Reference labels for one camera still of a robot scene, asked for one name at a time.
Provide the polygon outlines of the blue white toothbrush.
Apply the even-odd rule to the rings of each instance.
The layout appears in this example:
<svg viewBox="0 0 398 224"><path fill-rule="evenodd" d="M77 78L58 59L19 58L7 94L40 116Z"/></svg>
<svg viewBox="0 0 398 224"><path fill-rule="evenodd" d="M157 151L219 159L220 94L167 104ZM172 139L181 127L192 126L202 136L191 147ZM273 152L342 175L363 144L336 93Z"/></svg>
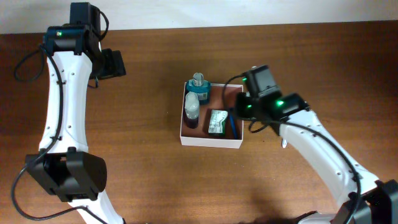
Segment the blue white toothbrush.
<svg viewBox="0 0 398 224"><path fill-rule="evenodd" d="M286 148L287 144L288 144L288 142L285 139L282 139L282 141L281 141L282 148Z"/></svg>

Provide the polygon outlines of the blue disposable razor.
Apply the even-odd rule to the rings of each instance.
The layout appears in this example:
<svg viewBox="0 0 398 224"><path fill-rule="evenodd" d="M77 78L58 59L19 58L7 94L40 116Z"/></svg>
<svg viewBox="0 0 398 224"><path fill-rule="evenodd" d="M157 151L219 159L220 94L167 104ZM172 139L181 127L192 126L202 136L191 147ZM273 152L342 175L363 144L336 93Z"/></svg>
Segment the blue disposable razor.
<svg viewBox="0 0 398 224"><path fill-rule="evenodd" d="M236 129L236 125L235 125L235 122L234 122L233 108L229 109L229 121L230 121L231 130L233 132L234 139L239 139L239 136L238 136L238 133L237 133L237 129Z"/></svg>

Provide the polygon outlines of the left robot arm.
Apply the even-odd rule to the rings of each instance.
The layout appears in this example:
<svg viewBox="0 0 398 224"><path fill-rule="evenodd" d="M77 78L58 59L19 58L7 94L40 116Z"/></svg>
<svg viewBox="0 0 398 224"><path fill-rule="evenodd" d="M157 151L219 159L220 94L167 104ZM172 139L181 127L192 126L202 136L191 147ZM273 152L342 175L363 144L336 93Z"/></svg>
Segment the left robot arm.
<svg viewBox="0 0 398 224"><path fill-rule="evenodd" d="M126 74L120 51L101 48L104 18L96 6L74 2L69 22L47 29L41 45L49 67L47 119L39 151L26 156L24 171L85 222L123 223L105 191L106 163L89 153L85 134L89 81Z"/></svg>

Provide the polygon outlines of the clear pump bottle purple liquid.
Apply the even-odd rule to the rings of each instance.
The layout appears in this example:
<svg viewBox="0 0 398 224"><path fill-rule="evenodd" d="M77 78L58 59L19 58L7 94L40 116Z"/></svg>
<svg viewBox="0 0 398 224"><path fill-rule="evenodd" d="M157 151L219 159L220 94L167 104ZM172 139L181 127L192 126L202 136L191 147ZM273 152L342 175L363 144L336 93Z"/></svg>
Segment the clear pump bottle purple liquid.
<svg viewBox="0 0 398 224"><path fill-rule="evenodd" d="M197 128L200 114L200 102L196 93L190 91L185 95L184 112L184 122L187 127L191 129Z"/></svg>

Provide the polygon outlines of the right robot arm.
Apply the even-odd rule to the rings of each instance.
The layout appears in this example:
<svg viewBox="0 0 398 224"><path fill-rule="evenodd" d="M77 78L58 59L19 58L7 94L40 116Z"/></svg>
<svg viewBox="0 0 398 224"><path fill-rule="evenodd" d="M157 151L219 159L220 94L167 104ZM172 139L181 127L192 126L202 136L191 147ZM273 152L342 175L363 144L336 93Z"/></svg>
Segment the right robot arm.
<svg viewBox="0 0 398 224"><path fill-rule="evenodd" d="M236 97L235 118L271 127L311 165L339 210L308 212L295 223L397 223L397 181L381 181L333 138L298 94L283 95L266 65L238 76L247 90Z"/></svg>

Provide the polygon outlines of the blue mouthwash bottle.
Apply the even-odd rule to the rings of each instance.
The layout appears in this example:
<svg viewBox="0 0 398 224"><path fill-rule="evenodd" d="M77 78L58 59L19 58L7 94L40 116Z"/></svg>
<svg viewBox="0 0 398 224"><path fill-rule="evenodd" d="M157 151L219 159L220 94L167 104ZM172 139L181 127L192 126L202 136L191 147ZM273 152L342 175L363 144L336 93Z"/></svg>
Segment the blue mouthwash bottle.
<svg viewBox="0 0 398 224"><path fill-rule="evenodd" d="M211 83L204 79L204 75L202 73L194 73L193 78L187 82L186 89L189 92L197 94L201 105L205 105L210 102Z"/></svg>

